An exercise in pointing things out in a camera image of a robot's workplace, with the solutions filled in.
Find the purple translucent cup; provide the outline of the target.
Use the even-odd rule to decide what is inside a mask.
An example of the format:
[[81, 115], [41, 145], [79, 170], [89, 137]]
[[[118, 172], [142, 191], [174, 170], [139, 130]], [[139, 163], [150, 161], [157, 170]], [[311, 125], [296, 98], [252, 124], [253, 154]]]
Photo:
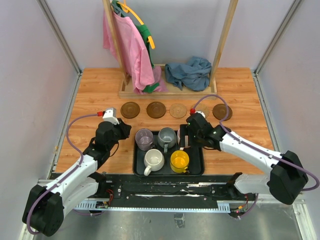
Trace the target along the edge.
[[154, 143], [154, 135], [147, 128], [139, 129], [135, 134], [135, 143], [140, 150], [148, 151]]

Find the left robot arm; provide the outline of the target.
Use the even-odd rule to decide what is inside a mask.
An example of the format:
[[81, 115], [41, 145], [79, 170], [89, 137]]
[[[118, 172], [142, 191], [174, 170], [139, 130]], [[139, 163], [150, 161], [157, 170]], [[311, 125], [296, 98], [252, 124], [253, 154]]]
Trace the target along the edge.
[[54, 235], [74, 207], [94, 195], [101, 198], [107, 185], [97, 170], [111, 157], [111, 150], [129, 138], [132, 127], [121, 118], [98, 124], [95, 136], [79, 159], [63, 174], [46, 185], [36, 184], [29, 192], [22, 222], [32, 235]]

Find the yellow mug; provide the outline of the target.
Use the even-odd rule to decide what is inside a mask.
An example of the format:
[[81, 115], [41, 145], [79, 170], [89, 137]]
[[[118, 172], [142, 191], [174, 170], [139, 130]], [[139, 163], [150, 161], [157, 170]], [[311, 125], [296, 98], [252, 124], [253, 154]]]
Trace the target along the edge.
[[186, 174], [189, 173], [190, 158], [183, 150], [176, 150], [170, 156], [170, 167], [174, 173]]

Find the teal clothes hanger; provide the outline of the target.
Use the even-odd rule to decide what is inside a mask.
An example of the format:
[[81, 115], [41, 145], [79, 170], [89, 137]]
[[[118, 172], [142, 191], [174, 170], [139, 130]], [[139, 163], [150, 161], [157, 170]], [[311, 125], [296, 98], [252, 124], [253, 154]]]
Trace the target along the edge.
[[124, 12], [124, 10], [122, 9], [121, 5], [118, 3], [117, 0], [112, 0], [111, 1], [111, 6], [113, 11], [120, 17], [126, 17], [127, 14]]

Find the black baking tray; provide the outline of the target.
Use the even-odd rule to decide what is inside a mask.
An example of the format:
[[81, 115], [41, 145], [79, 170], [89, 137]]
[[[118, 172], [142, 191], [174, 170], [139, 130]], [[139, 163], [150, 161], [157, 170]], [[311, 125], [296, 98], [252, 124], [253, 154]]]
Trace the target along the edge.
[[[186, 175], [183, 173], [176, 173], [171, 169], [170, 165], [170, 158], [174, 151], [177, 151], [180, 149], [180, 146], [176, 143], [172, 148], [168, 149], [167, 153], [164, 153], [164, 149], [158, 144], [158, 133], [159, 131], [152, 130], [153, 134], [153, 142], [156, 146], [156, 149], [161, 151], [161, 153], [164, 156], [164, 165], [163, 167], [158, 171], [152, 171], [149, 174], [149, 177], [158, 177], [158, 176], [182, 176]], [[196, 147], [189, 147], [185, 148], [184, 151], [189, 156], [189, 165], [188, 170], [189, 173], [187, 174], [188, 177], [191, 176], [201, 176], [205, 171], [205, 165], [204, 165], [204, 154], [203, 150], [201, 148]], [[144, 164], [144, 157], [146, 155], [146, 151], [142, 151], [137, 143], [134, 143], [134, 150], [133, 150], [133, 173], [138, 177], [146, 177], [144, 175], [145, 171], [145, 164]]]

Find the white ceramic mug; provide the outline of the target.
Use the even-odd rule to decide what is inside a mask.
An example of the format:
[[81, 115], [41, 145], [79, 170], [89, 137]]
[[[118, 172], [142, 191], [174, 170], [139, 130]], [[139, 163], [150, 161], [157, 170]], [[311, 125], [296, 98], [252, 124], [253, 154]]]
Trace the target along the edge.
[[164, 155], [158, 149], [150, 149], [144, 156], [144, 175], [149, 176], [151, 172], [159, 171], [165, 163]]

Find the wooden clothes rack frame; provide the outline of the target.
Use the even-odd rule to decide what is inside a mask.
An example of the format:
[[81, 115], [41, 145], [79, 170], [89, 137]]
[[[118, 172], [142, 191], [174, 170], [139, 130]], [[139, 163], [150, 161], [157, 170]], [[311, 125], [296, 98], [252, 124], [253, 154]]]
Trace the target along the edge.
[[124, 67], [124, 59], [122, 56], [122, 50], [120, 49], [119, 45], [119, 36], [116, 31], [115, 22], [113, 11], [111, 8], [111, 3], [109, 0], [104, 0], [103, 7], [105, 14], [104, 16], [107, 19], [107, 22], [110, 26], [110, 35], [112, 38], [112, 43], [115, 48], [116, 60], [119, 64], [119, 69], [121, 71], [121, 81], [119, 82], [119, 91], [118, 96], [123, 99], [138, 99], [138, 98], [145, 98], [145, 99], [196, 99], [201, 98], [208, 94], [217, 94], [217, 85], [216, 85], [216, 72], [220, 63], [220, 59], [223, 53], [223, 49], [228, 37], [228, 33], [230, 30], [230, 26], [232, 24], [232, 20], [238, 5], [237, 0], [231, 0], [229, 2], [229, 6], [227, 9], [226, 17], [224, 20], [223, 28], [221, 31], [221, 35], [219, 38], [218, 46], [215, 52], [214, 61], [212, 64], [212, 70], [209, 75], [209, 86], [204, 91], [195, 92], [189, 89], [184, 88], [183, 90], [179, 90], [178, 88], [172, 86], [169, 83], [166, 83], [167, 91], [166, 92], [153, 92], [147, 94], [136, 94], [133, 92], [132, 88], [132, 79], [125, 71]]

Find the brown round coaster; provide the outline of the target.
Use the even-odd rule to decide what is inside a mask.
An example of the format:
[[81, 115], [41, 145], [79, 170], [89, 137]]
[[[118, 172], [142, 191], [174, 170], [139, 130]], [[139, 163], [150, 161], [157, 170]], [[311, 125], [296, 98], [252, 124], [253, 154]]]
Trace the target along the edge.
[[121, 106], [120, 113], [127, 119], [133, 119], [139, 115], [140, 106], [133, 101], [126, 102]]
[[149, 117], [159, 119], [165, 115], [166, 106], [162, 102], [154, 101], [147, 106], [146, 112]]
[[226, 117], [226, 121], [229, 120], [233, 116], [232, 109], [228, 106], [226, 107], [225, 104], [220, 103], [213, 107], [212, 114], [217, 120], [222, 120], [228, 112], [228, 116]]

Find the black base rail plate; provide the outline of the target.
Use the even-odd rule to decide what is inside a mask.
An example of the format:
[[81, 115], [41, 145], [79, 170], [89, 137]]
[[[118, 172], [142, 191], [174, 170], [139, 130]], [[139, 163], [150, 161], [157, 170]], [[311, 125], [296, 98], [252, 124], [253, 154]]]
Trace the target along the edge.
[[136, 176], [132, 174], [93, 173], [89, 179], [95, 186], [93, 192], [81, 186], [83, 196], [74, 194], [65, 201], [74, 209], [85, 199], [99, 201], [95, 211], [101, 210], [104, 199], [110, 199], [111, 207], [138, 209], [211, 209], [218, 201], [253, 201], [254, 193], [240, 193], [235, 180], [240, 176]]

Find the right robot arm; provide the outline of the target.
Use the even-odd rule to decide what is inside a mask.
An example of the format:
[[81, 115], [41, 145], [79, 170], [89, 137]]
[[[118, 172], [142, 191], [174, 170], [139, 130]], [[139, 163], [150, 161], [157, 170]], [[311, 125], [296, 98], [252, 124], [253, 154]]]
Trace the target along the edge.
[[244, 183], [247, 178], [240, 174], [234, 183], [226, 188], [232, 200], [244, 194], [270, 194], [279, 202], [291, 205], [303, 190], [309, 179], [297, 154], [285, 153], [257, 145], [236, 134], [221, 124], [213, 127], [200, 113], [194, 113], [180, 125], [181, 146], [209, 148], [237, 156], [259, 168], [265, 176], [261, 180]]

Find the blue crumpled cloth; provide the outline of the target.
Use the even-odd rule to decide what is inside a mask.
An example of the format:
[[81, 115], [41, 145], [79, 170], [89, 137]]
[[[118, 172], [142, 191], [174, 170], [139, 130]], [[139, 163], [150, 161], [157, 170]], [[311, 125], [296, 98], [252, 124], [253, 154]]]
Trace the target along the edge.
[[210, 84], [212, 64], [202, 57], [191, 57], [186, 63], [170, 62], [164, 66], [166, 81], [181, 91], [186, 87], [194, 92], [204, 91]]

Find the pink ceramic mug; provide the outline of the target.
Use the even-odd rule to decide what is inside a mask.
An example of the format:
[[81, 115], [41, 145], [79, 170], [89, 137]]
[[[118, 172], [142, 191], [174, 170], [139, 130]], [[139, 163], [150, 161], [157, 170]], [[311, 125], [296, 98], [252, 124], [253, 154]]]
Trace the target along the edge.
[[180, 138], [180, 129], [177, 131], [177, 145], [180, 151], [183, 151], [185, 148], [180, 146], [181, 138]]

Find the yellow clothes hanger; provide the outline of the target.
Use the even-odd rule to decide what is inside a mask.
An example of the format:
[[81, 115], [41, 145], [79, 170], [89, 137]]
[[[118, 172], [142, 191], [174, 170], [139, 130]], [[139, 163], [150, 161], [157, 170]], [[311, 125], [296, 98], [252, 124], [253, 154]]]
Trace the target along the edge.
[[[140, 23], [141, 26], [144, 25], [144, 22], [141, 20], [141, 18], [126, 4], [125, 0], [123, 2], [118, 1], [118, 4], [120, 4], [121, 7], [125, 9], [126, 13], [131, 13], [136, 18], [136, 20]], [[156, 45], [151, 35], [147, 37], [147, 41], [149, 42], [150, 47], [154, 50], [156, 48]]]

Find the grey ceramic mug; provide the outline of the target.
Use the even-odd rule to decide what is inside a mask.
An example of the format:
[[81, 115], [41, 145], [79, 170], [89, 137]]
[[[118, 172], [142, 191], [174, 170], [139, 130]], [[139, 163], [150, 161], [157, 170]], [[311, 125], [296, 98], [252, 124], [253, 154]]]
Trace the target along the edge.
[[168, 150], [177, 143], [177, 134], [172, 128], [164, 127], [157, 135], [157, 143], [163, 148], [163, 152], [166, 154]]

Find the woven rattan coaster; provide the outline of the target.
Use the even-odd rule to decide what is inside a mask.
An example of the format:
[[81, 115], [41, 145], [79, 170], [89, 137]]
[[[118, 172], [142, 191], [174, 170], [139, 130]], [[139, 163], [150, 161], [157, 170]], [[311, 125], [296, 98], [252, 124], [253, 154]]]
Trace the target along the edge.
[[208, 117], [210, 114], [210, 109], [207, 105], [203, 103], [199, 103], [197, 106], [193, 105], [190, 109], [190, 115], [193, 115], [196, 113], [196, 111], [202, 111], [205, 113], [205, 115]]
[[187, 107], [181, 103], [174, 103], [170, 106], [169, 113], [172, 117], [180, 119], [187, 114]]

